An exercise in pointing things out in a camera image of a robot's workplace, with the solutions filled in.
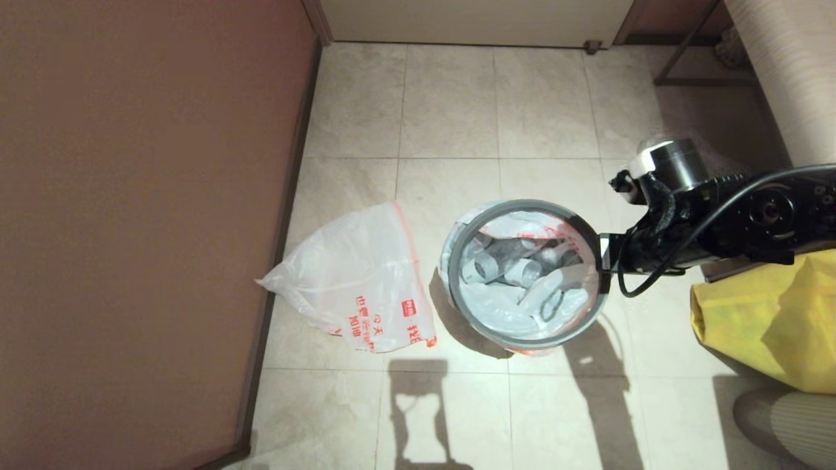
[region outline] yellow bag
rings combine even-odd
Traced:
[[[836,250],[691,288],[697,339],[801,391],[836,394]]]

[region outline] trash can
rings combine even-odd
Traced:
[[[568,209],[537,200],[491,202],[447,237],[439,275],[448,298],[482,336],[545,355],[584,332],[609,292],[597,233]]]

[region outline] brown wall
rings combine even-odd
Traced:
[[[314,43],[299,0],[0,0],[0,468],[232,450]]]
[[[628,34],[684,36],[696,24],[697,19],[711,0],[635,0],[639,8],[635,22],[628,25]],[[701,36],[719,36],[732,25],[726,5],[720,2],[700,31]]]

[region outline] tile floor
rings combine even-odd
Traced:
[[[287,250],[335,217],[396,199],[449,314],[436,259],[453,221],[481,202],[541,198],[599,232],[624,231],[642,211],[606,181],[671,127],[696,129],[738,164],[780,166],[750,89],[652,85],[670,52],[326,48]],[[729,74],[704,49],[681,68]],[[253,455],[233,468],[790,468],[734,427],[734,397],[762,379],[696,343],[689,286],[700,281],[692,270],[637,299],[612,294],[593,328],[545,358],[478,353],[459,340],[484,340],[438,317],[434,348],[353,351],[277,299]]]

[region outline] wire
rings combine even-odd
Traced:
[[[621,244],[621,248],[619,250],[619,261],[618,261],[618,278],[619,278],[619,288],[621,289],[621,293],[628,299],[632,299],[633,297],[644,293],[650,286],[652,286],[665,271],[670,268],[673,262],[676,260],[676,257],[679,253],[688,247],[691,243],[696,240],[697,237],[700,236],[700,233],[703,233],[714,221],[722,215],[725,211],[727,211],[730,207],[734,206],[738,201],[740,201],[745,195],[749,194],[750,192],[755,191],[759,187],[773,182],[775,180],[779,180],[781,178],[787,178],[790,176],[800,176],[800,175],[807,175],[809,173],[819,173],[823,171],[836,171],[836,163],[828,163],[826,165],[811,165],[811,166],[800,166],[799,168],[791,168],[789,170],[779,171],[777,173],[772,173],[769,175],[761,176],[760,178],[756,179],[755,181],[749,183],[746,187],[742,188],[740,191],[734,193],[731,197],[728,198],[725,202],[723,202],[717,209],[711,211],[710,214],[706,216],[706,218],[702,219],[699,225],[696,226],[693,232],[690,235],[683,238],[681,242],[677,243],[676,246],[668,253],[668,256],[665,258],[665,261],[660,264],[653,273],[635,290],[629,291],[627,290],[627,286],[624,284],[624,247],[627,245],[627,242],[633,237],[633,233],[635,232],[635,227],[632,227],[627,233],[624,235],[624,243]]]

